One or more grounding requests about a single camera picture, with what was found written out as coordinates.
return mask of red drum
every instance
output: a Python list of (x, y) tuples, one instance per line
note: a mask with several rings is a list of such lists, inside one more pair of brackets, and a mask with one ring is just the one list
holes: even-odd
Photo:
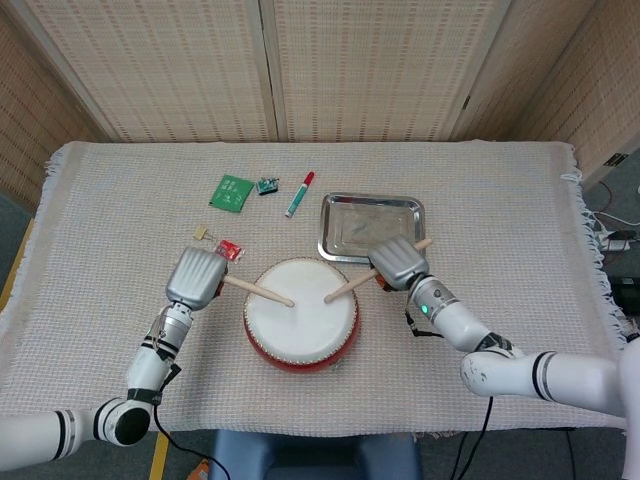
[(250, 293), (244, 308), (249, 341), (269, 363), (290, 372), (315, 372), (336, 363), (353, 344), (360, 323), (353, 292), (324, 303), (345, 283), (337, 269), (310, 258), (271, 267), (256, 285), (292, 299), (295, 306)]

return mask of beige wall panel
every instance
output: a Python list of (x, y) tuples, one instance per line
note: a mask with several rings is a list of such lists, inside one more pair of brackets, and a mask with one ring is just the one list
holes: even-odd
[(53, 152), (102, 134), (0, 12), (0, 190), (34, 212)]
[(288, 138), (334, 142), (447, 140), (508, 2), (272, 5)]
[(639, 31), (640, 2), (600, 2), (513, 137), (575, 145), (586, 176), (629, 148), (640, 134)]
[(513, 0), (452, 139), (508, 139), (593, 4)]
[(261, 35), (257, 2), (26, 3), (115, 129), (114, 140), (277, 138), (265, 109), (271, 100), (263, 98), (268, 77), (260, 81), (264, 46), (252, 37)]

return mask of blue chair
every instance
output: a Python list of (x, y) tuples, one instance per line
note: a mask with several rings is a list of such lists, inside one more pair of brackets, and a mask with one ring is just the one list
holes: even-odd
[[(410, 433), (313, 438), (218, 430), (212, 456), (233, 480), (423, 480)], [(210, 467), (209, 480), (224, 478)]]

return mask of silver tray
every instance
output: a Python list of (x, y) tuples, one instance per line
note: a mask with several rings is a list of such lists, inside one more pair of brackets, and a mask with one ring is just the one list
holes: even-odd
[(369, 263), (369, 249), (396, 235), (424, 238), (424, 206), (415, 198), (330, 193), (322, 200), (318, 251), (327, 260)]

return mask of drumstick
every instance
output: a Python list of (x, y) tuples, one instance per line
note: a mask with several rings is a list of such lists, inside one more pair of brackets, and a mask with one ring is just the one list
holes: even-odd
[(255, 293), (256, 295), (260, 295), (261, 297), (267, 298), (269, 300), (273, 300), (274, 302), (281, 303), (287, 307), (293, 307), (295, 305), (293, 303), (293, 300), (284, 298), (278, 295), (276, 292), (272, 292), (271, 290), (267, 290), (266, 288), (259, 287), (253, 283), (245, 282), (244, 280), (240, 280), (239, 278), (232, 277), (231, 275), (225, 275), (222, 281), (224, 283), (228, 283), (229, 285), (242, 288), (247, 292)]
[[(420, 240), (413, 247), (416, 250), (422, 250), (423, 248), (427, 248), (429, 245), (431, 245), (431, 239), (430, 238), (425, 238), (424, 240)], [(353, 290), (356, 287), (359, 287), (363, 283), (368, 282), (369, 280), (374, 278), (376, 275), (378, 275), (378, 271), (375, 268), (372, 268), (367, 273), (363, 273), (358, 278), (354, 278), (349, 283), (345, 283), (338, 290), (336, 290), (335, 292), (330, 293), (329, 295), (324, 297), (324, 303), (333, 302), (336, 298), (338, 298), (343, 293), (350, 292), (351, 290)]]

